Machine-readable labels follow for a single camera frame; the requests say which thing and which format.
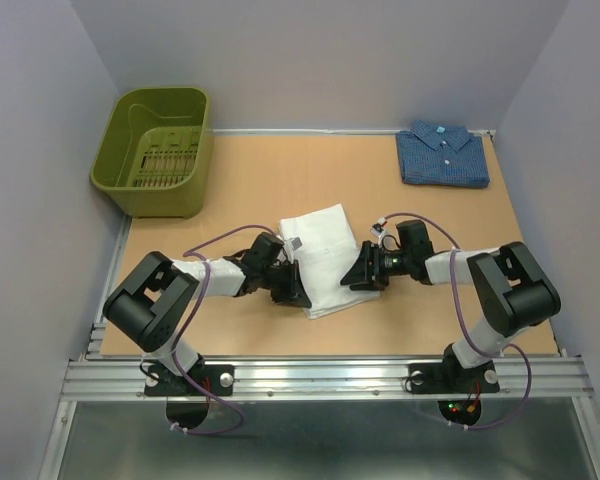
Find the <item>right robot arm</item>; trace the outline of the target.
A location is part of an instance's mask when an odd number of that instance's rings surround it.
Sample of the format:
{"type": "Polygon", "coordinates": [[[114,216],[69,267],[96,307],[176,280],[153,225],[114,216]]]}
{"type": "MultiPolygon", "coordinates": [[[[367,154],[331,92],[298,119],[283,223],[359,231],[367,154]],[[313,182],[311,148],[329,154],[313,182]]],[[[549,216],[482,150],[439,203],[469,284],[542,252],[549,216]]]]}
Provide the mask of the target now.
{"type": "Polygon", "coordinates": [[[557,315],[560,295],[533,254],[522,242],[499,248],[468,251],[452,241],[452,249],[437,253],[427,228],[451,235],[435,222],[410,214],[396,225],[397,247],[384,246],[387,219],[372,227],[376,243],[365,241],[358,258],[340,284],[352,291],[382,291],[395,276],[409,276],[424,285],[449,284],[462,338],[449,346],[440,366],[443,384],[462,390],[476,378],[476,367],[486,364],[520,333],[557,315]],[[474,287],[482,317],[468,329],[461,310],[458,286],[474,287]]]}

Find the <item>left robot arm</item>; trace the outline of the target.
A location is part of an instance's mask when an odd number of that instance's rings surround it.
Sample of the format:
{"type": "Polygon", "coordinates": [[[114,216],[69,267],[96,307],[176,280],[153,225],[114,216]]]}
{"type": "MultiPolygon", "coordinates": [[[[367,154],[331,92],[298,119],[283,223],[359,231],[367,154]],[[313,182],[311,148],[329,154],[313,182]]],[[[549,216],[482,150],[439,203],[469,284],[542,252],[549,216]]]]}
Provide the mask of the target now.
{"type": "Polygon", "coordinates": [[[267,290],[276,305],[312,306],[300,274],[290,260],[287,243],[270,232],[236,254],[208,260],[197,251],[195,261],[172,260],[152,251],[108,296],[103,316],[150,359],[168,371],[168,382],[179,393],[195,392],[202,382],[201,355],[178,328],[188,306],[207,297],[238,298],[267,290]]]}

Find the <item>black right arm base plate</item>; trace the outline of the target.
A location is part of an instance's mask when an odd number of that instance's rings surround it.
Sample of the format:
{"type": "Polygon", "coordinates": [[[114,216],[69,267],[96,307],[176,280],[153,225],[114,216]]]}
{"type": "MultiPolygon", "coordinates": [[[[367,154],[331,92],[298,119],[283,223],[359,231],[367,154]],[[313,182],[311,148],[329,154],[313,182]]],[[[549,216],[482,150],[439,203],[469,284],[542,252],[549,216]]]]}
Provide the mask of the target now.
{"type": "Polygon", "coordinates": [[[498,393],[500,385],[492,362],[463,369],[459,365],[438,361],[410,364],[405,389],[415,395],[490,394],[498,393]]]}

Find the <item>white long sleeve shirt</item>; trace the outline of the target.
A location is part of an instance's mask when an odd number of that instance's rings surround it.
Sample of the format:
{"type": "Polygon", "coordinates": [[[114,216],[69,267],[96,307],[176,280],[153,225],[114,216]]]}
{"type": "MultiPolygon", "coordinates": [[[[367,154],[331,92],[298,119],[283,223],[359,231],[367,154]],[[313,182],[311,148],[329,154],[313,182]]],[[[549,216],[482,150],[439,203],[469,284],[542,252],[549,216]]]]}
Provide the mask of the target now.
{"type": "Polygon", "coordinates": [[[340,280],[360,253],[344,208],[340,204],[279,221],[282,239],[299,237],[302,247],[292,251],[299,262],[303,287],[311,300],[305,314],[311,320],[380,297],[377,291],[351,291],[340,280]]]}

